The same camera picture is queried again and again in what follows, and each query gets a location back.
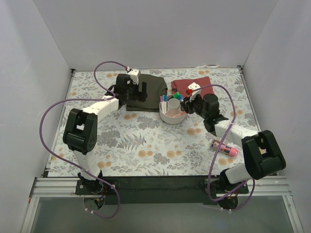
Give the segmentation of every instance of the cable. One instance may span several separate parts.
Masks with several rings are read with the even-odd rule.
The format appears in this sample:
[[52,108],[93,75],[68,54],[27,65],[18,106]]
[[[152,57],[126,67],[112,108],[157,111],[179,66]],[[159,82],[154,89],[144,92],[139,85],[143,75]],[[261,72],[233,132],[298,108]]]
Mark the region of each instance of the cable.
[[95,179],[97,179],[97,180],[103,182],[104,184],[110,186],[110,187],[116,192],[116,195],[117,195],[117,198],[118,198],[118,206],[117,206],[117,209],[116,209],[116,211],[114,212],[114,214],[112,214],[111,216],[104,216],[104,215],[102,215],[102,214],[100,214],[100,213],[97,213],[97,212],[95,212],[95,211],[93,211],[93,210],[87,209],[87,210],[90,211],[91,213],[94,213],[94,214],[96,214],[96,215],[98,215],[98,216],[101,216],[101,217],[103,217],[103,218],[106,218],[106,219],[110,219],[110,218],[113,218],[113,217],[118,213],[119,208],[120,208],[120,204],[121,204],[120,196],[119,196],[119,193],[118,193],[117,189],[116,189],[112,184],[108,183],[107,181],[105,181],[105,180],[103,180],[103,179],[101,179],[101,178],[98,178],[98,177],[94,176],[93,174],[91,174],[90,172],[86,171],[86,170],[85,170],[83,167],[81,167],[80,165],[78,165],[78,164],[76,164],[76,163],[74,163],[74,162],[72,162],[72,161],[69,161],[69,160],[67,160],[67,159],[64,159],[64,158],[60,157],[59,155],[57,155],[56,153],[54,153],[54,152],[46,145],[46,143],[45,143],[45,141],[44,141],[44,139],[43,139],[43,133],[42,133],[42,128],[43,128],[44,119],[45,119],[46,115],[48,114],[48,112],[49,112],[53,107],[55,107],[55,106],[57,106],[57,105],[59,105],[59,104],[61,104],[61,103],[65,103],[65,102],[68,102],[68,101],[74,101],[74,100],[81,100],[81,101],[107,101],[107,100],[112,100],[112,99],[116,96],[116,94],[115,94],[114,92],[112,92],[112,91],[108,90],[107,88],[105,88],[104,86],[102,86],[102,85],[99,83],[98,79],[96,78],[96,74],[95,74],[96,70],[98,69],[99,66],[101,66],[101,65],[103,65],[103,64],[106,64],[106,63],[115,63],[115,64],[118,64],[118,65],[124,67],[126,70],[129,70],[129,67],[126,67],[125,65],[122,65],[122,64],[120,64],[120,63],[118,63],[118,62],[106,61],[106,62],[102,62],[102,63],[98,64],[98,65],[96,66],[96,68],[94,69],[94,78],[95,78],[95,81],[98,83],[98,85],[99,85],[102,89],[104,89],[104,90],[107,91],[107,92],[110,92],[110,93],[112,94],[112,97],[109,97],[109,98],[106,98],[106,99],[83,99],[83,98],[65,99],[65,100],[61,100],[61,101],[59,101],[59,102],[54,103],[53,105],[51,105],[51,106],[45,111],[45,113],[44,113],[43,116],[42,116],[42,119],[41,119],[41,121],[40,121],[40,127],[39,127],[39,135],[40,135],[40,140],[41,140],[42,145],[44,146],[44,148],[45,148],[49,153],[51,153],[52,155],[54,155],[56,158],[58,158],[58,159],[60,159],[60,160],[63,160],[64,162],[67,162],[67,163],[69,163],[69,164],[71,164],[71,165],[76,166],[77,168],[81,169],[82,171],[84,171],[84,172],[85,172],[86,174],[88,174],[89,176],[91,176],[91,177],[93,177],[93,178],[95,178]]
[[[222,139],[221,139],[221,141],[220,141],[220,143],[219,143],[219,145],[221,145],[221,144],[224,142],[225,137],[228,135],[228,133],[229,133],[231,127],[233,126],[233,123],[234,123],[234,121],[235,121],[235,119],[236,119],[236,111],[235,111],[233,99],[232,99],[232,97],[231,97],[229,91],[228,91],[224,86],[221,86],[221,85],[219,85],[219,84],[210,84],[210,85],[206,85],[206,86],[203,86],[203,87],[194,89],[194,90],[192,90],[192,91],[202,90],[202,89],[207,88],[207,87],[210,87],[210,86],[221,87],[221,88],[228,94],[229,99],[230,99],[231,104],[232,104],[232,108],[233,108],[233,119],[232,119],[231,124],[228,126],[226,132],[224,133],[224,135],[223,135],[223,137],[222,137]],[[218,148],[216,149],[216,151],[215,151],[214,157],[213,157],[212,162],[211,162],[211,164],[210,164],[210,168],[209,168],[209,172],[208,172],[208,179],[207,179],[207,194],[208,194],[209,198],[211,199],[211,201],[213,201],[213,202],[218,202],[218,201],[220,201],[220,200],[223,200],[224,198],[228,197],[230,194],[234,193],[236,190],[238,190],[240,187],[242,187],[243,185],[245,185],[245,184],[247,183],[247,181],[242,182],[241,184],[239,184],[239,185],[236,186],[234,189],[232,189],[230,192],[226,193],[225,195],[223,195],[223,196],[220,197],[220,198],[213,199],[213,198],[211,197],[211,195],[210,195],[210,179],[211,179],[212,170],[213,170],[213,167],[214,167],[214,164],[215,164],[215,161],[216,161],[216,157],[217,157],[217,154],[218,154],[219,150],[220,150],[220,147],[218,147]],[[241,206],[237,207],[237,208],[234,209],[234,210],[239,210],[239,209],[241,209],[242,207],[244,207],[244,206],[248,203],[248,201],[250,200],[250,198],[251,198],[252,195],[253,195],[254,189],[255,189],[255,180],[253,179],[253,189],[252,189],[252,191],[251,191],[249,197],[247,198],[247,200],[245,201],[245,203],[243,203]]]

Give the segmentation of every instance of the red object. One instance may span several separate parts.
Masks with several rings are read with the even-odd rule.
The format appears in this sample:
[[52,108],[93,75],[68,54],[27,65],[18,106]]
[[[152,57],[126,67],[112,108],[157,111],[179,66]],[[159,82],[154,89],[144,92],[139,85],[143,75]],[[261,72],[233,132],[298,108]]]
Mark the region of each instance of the red object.
[[[188,96],[189,94],[192,93],[192,90],[188,90],[188,93],[186,92],[188,86],[191,83],[196,83],[200,85],[200,87],[210,85],[210,79],[209,76],[199,78],[199,79],[180,79],[180,80],[174,80],[172,81],[172,94],[175,94],[176,92],[179,92],[183,98]],[[201,90],[201,96],[203,97],[205,94],[214,94],[213,87],[209,86],[207,88],[204,88]]]

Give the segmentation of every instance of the pink object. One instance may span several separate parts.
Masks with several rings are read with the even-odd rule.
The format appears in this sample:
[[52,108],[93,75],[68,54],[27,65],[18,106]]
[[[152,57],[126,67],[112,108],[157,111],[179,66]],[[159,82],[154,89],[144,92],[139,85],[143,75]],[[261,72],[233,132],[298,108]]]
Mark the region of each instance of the pink object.
[[[219,147],[219,144],[220,144],[220,141],[214,139],[212,141],[212,144],[210,145],[211,148],[213,148],[214,150],[217,150],[217,148]],[[229,155],[230,157],[237,157],[238,156],[238,150],[235,149],[234,147],[230,147],[230,146],[227,146],[225,144],[221,144],[220,145],[220,150],[222,153],[226,154],[226,155]]]

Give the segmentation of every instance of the dark green cloth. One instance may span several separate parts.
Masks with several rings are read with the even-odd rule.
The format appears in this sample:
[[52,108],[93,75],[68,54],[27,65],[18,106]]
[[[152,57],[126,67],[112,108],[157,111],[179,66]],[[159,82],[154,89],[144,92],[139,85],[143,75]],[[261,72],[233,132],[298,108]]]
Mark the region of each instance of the dark green cloth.
[[126,103],[127,111],[140,112],[159,112],[160,96],[167,95],[167,86],[162,77],[150,74],[141,74],[139,76],[139,91],[141,83],[147,83],[147,99],[145,102],[128,100]]

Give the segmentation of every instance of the folded cloth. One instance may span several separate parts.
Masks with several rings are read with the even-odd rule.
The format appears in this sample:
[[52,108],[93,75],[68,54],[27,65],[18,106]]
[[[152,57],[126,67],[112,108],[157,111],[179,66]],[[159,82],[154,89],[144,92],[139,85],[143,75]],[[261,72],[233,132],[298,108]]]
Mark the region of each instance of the folded cloth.
[[141,74],[139,76],[139,90],[141,83],[147,83],[147,98],[145,102],[128,100],[126,103],[127,111],[140,112],[159,112],[160,96],[167,95],[167,86],[162,77],[150,74]]
[[[210,85],[210,79],[209,76],[199,78],[199,79],[180,79],[180,80],[174,80],[172,81],[172,93],[175,94],[176,92],[179,92],[184,97],[188,96],[186,93],[187,87],[191,83],[196,83],[200,85],[200,87]],[[214,94],[213,87],[209,86],[207,88],[204,88],[201,90],[201,96],[203,97],[205,94]]]

